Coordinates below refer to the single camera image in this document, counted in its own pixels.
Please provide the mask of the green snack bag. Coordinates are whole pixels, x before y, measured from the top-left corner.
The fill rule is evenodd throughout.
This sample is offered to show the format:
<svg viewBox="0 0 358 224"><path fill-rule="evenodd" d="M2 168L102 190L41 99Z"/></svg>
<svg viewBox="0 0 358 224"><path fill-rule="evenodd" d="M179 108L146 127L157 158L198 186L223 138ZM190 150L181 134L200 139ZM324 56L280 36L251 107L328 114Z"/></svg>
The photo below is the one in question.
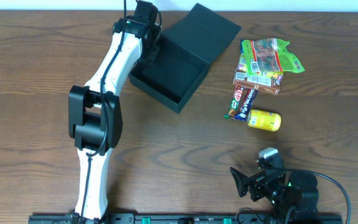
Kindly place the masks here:
<svg viewBox="0 0 358 224"><path fill-rule="evenodd" d="M287 49L288 45L289 41L277 38L242 40L241 49L247 71L252 75L262 72L304 72L304 66L298 57Z"/></svg>

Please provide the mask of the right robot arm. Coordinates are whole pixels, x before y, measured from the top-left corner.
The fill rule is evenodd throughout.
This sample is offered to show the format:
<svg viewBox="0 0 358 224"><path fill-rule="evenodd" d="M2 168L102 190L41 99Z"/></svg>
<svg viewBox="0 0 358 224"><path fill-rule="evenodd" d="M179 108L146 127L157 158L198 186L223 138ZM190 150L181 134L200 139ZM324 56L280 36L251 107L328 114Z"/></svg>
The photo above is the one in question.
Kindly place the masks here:
<svg viewBox="0 0 358 224"><path fill-rule="evenodd" d="M260 172L247 176L230 168L240 197L247 194L254 202L266 198L273 213L257 218L262 223L321 223L317 203L319 192L314 174L305 171L288 171L283 159L276 155L260 158Z"/></svg>

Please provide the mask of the black cardboard box with lid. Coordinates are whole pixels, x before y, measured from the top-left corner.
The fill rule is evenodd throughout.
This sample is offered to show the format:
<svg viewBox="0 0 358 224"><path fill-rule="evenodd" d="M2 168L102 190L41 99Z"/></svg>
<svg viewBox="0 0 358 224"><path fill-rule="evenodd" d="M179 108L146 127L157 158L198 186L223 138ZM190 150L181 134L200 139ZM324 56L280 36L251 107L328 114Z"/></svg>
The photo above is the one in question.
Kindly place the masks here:
<svg viewBox="0 0 358 224"><path fill-rule="evenodd" d="M208 74L210 65L231 44L241 26L197 3L164 30L150 65L138 63L129 80L176 113L184 108Z"/></svg>

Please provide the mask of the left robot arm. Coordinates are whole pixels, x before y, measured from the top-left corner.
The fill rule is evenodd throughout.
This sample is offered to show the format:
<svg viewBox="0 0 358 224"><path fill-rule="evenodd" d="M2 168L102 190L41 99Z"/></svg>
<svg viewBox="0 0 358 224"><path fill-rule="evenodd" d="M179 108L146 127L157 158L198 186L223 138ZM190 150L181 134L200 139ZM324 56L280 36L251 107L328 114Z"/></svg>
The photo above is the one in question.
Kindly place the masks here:
<svg viewBox="0 0 358 224"><path fill-rule="evenodd" d="M109 159L122 134L119 95L133 66L156 51L161 13L138 1L132 16L112 27L110 48L96 73L68 95L68 130L80 159L80 191L67 223L106 223Z"/></svg>

